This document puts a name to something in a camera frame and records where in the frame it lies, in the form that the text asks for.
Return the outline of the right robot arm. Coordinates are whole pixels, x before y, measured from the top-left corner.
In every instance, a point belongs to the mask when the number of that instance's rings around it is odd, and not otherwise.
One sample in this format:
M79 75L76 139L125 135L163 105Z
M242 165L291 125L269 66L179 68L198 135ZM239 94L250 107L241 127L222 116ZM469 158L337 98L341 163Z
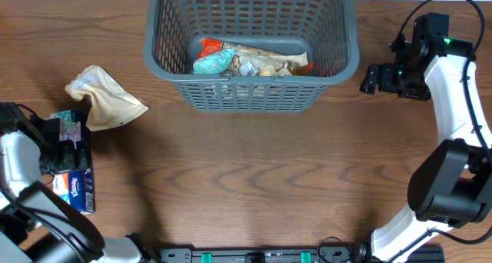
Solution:
M362 91L431 100L438 130L435 150L412 174L407 204L354 262L406 262L432 238L483 221L491 210L491 130L475 81L474 46L443 35L398 37L389 65L372 65Z

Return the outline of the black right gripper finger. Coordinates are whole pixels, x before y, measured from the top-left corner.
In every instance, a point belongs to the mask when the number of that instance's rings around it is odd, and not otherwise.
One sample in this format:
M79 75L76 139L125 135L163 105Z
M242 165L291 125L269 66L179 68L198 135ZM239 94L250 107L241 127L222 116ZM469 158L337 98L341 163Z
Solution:
M364 80L360 85L360 91L365 94L374 94L380 80L381 67L376 64L369 65Z
M379 68L378 76L379 92L397 93L397 72L394 64L384 63Z

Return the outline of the Kleenex tissue multipack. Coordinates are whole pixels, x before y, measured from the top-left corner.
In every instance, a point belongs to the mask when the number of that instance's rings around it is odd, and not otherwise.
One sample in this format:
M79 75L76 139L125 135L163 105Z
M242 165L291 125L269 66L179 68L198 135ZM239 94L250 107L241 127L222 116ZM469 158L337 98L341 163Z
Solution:
M95 212L95 183L91 156L90 130L86 126L87 115L81 109L56 112L52 118L59 118L60 141L73 144L73 167L65 173L56 174L53 192L83 215Z

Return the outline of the grey plastic lattice basket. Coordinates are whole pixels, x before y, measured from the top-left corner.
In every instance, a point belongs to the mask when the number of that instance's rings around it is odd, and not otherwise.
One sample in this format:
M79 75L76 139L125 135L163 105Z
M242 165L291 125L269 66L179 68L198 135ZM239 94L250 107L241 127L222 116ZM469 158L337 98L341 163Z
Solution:
M306 75L196 75L202 41L213 38L306 54ZM193 108L209 112L302 112L357 70L353 0L150 0L144 60Z

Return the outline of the orange gold biscuit packet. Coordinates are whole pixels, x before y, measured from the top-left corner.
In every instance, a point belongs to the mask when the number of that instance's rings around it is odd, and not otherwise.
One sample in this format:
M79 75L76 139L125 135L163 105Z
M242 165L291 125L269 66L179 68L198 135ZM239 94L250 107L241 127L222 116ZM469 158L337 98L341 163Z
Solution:
M213 38L206 38L205 40L201 41L202 44L202 51L198 54L198 58L202 58L206 55L213 54L215 52L219 52L220 50L225 50L229 48L234 48L235 49L235 55L238 55L239 53L245 53L247 55L284 55L281 53L273 52L273 51L268 51L262 48L253 48L251 46L247 45L240 45L237 43L233 42L226 42L222 40L217 40ZM313 63L310 62L310 71L313 68Z

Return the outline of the teal flushable wipes packet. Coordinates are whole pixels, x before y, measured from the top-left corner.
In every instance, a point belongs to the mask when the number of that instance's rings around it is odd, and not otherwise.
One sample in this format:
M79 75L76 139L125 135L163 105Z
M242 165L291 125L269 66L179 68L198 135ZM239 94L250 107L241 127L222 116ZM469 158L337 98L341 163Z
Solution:
M220 50L210 55L197 59L193 63L193 74L214 75L225 71L235 56L235 49Z

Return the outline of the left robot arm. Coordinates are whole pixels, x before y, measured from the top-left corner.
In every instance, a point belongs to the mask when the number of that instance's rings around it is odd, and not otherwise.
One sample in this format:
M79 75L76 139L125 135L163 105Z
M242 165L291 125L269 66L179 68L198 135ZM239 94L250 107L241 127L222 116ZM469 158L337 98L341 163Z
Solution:
M105 238L83 214L94 194L83 113L28 110L1 104L1 260L152 262L137 235Z

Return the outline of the white brown snack bag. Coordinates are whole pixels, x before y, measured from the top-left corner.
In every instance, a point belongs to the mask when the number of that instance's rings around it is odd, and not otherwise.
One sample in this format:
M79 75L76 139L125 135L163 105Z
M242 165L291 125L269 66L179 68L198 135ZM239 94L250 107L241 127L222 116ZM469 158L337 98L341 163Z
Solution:
M271 77L306 75L310 71L307 53L301 55L247 55L239 53L226 69L233 75Z

